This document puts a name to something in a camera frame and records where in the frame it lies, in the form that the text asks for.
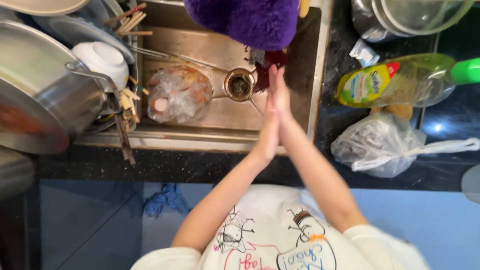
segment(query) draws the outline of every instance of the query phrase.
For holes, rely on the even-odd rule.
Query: clear plastic bag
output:
[[[428,144],[426,135],[390,113],[375,113],[350,126],[331,145],[335,159],[352,171],[390,178],[408,169],[419,154],[477,151],[480,140]]]
[[[208,113],[213,88],[208,78],[188,66],[157,72],[147,82],[148,116],[159,122],[186,123]]]

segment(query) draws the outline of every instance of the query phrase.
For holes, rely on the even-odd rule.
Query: stainless steel sink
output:
[[[200,63],[193,64],[177,57],[170,60],[149,55],[139,55],[140,73],[146,81],[158,69],[178,64],[189,65],[211,81],[214,98],[208,115],[199,122],[174,125],[159,124],[148,118],[147,101],[143,97],[142,120],[129,134],[130,144],[136,148],[248,151],[257,139],[262,125],[266,92],[255,93],[251,99],[231,98],[224,86],[229,71],[240,69],[253,72],[255,67],[245,60],[249,52],[245,46],[227,36],[213,33],[196,25],[187,15],[183,2],[149,0],[142,21],[143,30],[153,36],[143,37],[139,46],[144,49],[187,57]],[[324,68],[331,0],[313,0],[309,14],[299,19],[297,33],[286,48],[287,66],[285,80],[291,89],[291,108],[295,119],[313,140],[318,112],[320,87]],[[116,129],[95,135],[86,135],[78,144],[120,146]],[[278,147],[284,154],[285,149]]]

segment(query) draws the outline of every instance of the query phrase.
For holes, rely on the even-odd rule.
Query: purple plush toy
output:
[[[280,50],[292,41],[298,6],[298,0],[185,0],[196,23],[263,50]]]

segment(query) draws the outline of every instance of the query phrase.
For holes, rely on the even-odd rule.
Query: green bottle cap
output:
[[[480,58],[456,63],[450,74],[456,85],[480,83]]]

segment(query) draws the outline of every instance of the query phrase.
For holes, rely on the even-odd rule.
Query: dish soap bottle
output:
[[[404,56],[348,73],[336,99],[356,108],[410,104],[426,107],[447,98],[456,85],[480,82],[480,58],[457,62],[441,53]]]

